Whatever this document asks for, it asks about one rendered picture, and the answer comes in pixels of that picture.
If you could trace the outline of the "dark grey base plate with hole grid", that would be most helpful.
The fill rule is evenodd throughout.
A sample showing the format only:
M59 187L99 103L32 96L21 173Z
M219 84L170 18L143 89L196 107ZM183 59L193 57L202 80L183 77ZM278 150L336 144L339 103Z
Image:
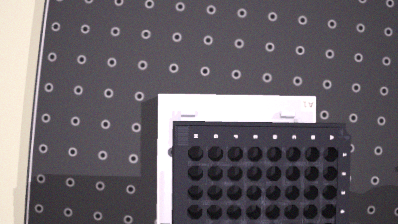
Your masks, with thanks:
M159 94L316 96L398 224L398 0L45 0L24 224L157 224Z

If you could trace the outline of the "dark grey well plate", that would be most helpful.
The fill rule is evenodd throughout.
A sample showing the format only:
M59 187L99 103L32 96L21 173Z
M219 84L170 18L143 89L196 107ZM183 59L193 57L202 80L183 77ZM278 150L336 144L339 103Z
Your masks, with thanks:
M348 224L350 161L346 123L173 121L171 224Z

